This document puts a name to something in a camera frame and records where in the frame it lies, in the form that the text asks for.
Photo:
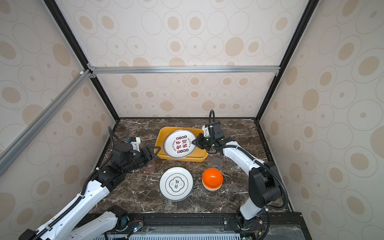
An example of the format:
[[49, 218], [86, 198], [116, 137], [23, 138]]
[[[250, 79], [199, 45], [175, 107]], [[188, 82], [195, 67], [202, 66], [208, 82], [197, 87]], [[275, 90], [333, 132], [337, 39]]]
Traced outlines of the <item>white plate red characters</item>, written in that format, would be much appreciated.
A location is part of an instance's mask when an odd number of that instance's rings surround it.
[[189, 130], [176, 130], [165, 139], [165, 153], [173, 159], [186, 158], [196, 149], [192, 143], [195, 139], [196, 135]]

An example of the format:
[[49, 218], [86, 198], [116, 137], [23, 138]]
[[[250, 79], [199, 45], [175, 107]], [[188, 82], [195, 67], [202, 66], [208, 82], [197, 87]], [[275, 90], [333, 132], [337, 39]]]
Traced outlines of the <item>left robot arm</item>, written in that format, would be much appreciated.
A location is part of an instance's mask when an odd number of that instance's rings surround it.
[[21, 240], [91, 240], [109, 230], [125, 230], [128, 226], [127, 212], [112, 207], [101, 216], [77, 228], [87, 213], [123, 180], [127, 173], [143, 168], [157, 157], [161, 147], [139, 149], [138, 143], [119, 143], [112, 148], [107, 162], [95, 169], [86, 179], [79, 194], [37, 230], [26, 230]]

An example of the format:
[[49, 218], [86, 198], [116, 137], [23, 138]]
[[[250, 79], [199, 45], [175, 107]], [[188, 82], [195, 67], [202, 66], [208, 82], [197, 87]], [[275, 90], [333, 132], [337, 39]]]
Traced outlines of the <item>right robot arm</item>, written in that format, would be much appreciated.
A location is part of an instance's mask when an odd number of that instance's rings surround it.
[[238, 142], [227, 138], [222, 131], [220, 122], [210, 122], [202, 127], [192, 144], [199, 149], [213, 153], [221, 153], [236, 163], [249, 178], [249, 198], [240, 207], [242, 220], [251, 220], [260, 213], [269, 210], [284, 210], [288, 206], [288, 191], [279, 177], [273, 162], [264, 162]]

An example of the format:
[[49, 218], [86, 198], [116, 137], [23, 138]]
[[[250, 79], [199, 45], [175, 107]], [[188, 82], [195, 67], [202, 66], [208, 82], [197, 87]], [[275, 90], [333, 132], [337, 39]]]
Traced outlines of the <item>white plate quatrefoil pattern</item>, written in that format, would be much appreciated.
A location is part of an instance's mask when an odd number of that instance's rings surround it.
[[191, 173], [182, 167], [170, 168], [161, 176], [159, 188], [165, 199], [180, 202], [192, 193], [194, 179]]

